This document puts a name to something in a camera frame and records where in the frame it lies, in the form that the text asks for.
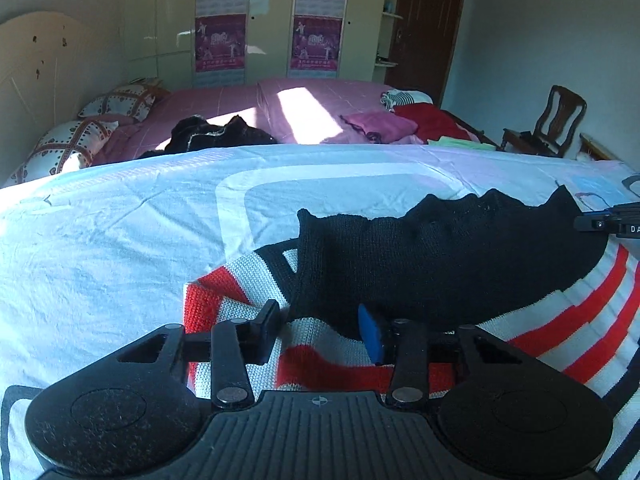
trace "purple poster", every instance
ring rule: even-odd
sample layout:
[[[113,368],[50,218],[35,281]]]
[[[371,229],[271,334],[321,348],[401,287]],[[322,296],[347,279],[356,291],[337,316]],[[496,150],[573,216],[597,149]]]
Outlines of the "purple poster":
[[[293,70],[338,70],[342,20],[294,16],[291,65]]]
[[[196,18],[196,72],[244,68],[245,14]]]

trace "screw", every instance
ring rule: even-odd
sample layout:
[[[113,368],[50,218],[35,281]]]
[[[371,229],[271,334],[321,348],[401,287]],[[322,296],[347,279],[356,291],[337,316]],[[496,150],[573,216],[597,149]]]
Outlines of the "screw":
[[[236,386],[230,386],[228,388],[222,388],[217,394],[216,397],[220,400],[220,402],[224,402],[225,404],[233,404],[234,402],[242,402],[248,397],[248,393],[243,388],[238,388]]]
[[[418,402],[422,398],[422,392],[418,388],[404,386],[394,390],[391,396],[398,402],[406,404],[408,402]]]

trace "pink bed sheet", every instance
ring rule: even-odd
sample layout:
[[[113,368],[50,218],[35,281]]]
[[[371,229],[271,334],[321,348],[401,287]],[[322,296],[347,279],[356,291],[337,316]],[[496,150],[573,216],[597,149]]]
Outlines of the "pink bed sheet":
[[[163,148],[178,121],[195,114],[220,125],[240,115],[249,126],[268,131],[267,119],[257,100],[256,85],[174,92],[154,106],[146,120],[117,128],[95,156],[94,166],[133,160],[147,150]]]
[[[258,104],[271,135],[296,144],[363,144],[366,138],[340,115],[385,110],[380,95],[391,87],[341,79],[267,79],[258,83]],[[422,144],[415,136],[394,144]]]

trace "black garment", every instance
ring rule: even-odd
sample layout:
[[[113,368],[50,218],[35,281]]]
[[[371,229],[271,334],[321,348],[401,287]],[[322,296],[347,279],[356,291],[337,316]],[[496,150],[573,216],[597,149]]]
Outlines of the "black garment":
[[[274,279],[290,293],[292,319],[315,317],[349,338],[359,338],[360,303],[446,332],[587,275],[607,235],[574,230],[579,214],[565,187],[539,207],[492,189],[452,201],[428,195],[402,218],[316,218],[302,209],[298,272]]]
[[[278,141],[260,128],[252,128],[240,116],[234,116],[225,126],[209,124],[203,117],[194,115],[182,119],[171,130],[171,140],[164,150],[149,150],[138,158],[176,153],[197,152],[207,148],[231,148],[277,144]]]

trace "white pillow with brown pattern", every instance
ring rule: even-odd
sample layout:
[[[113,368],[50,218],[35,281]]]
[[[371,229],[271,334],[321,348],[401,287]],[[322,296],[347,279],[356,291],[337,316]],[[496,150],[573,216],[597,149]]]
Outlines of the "white pillow with brown pattern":
[[[87,118],[103,114],[119,114],[144,121],[156,100],[155,92],[147,85],[126,85],[95,98],[85,106],[78,117]]]
[[[90,167],[95,154],[117,127],[118,123],[91,119],[56,126],[38,141],[27,161],[20,165],[3,187]]]

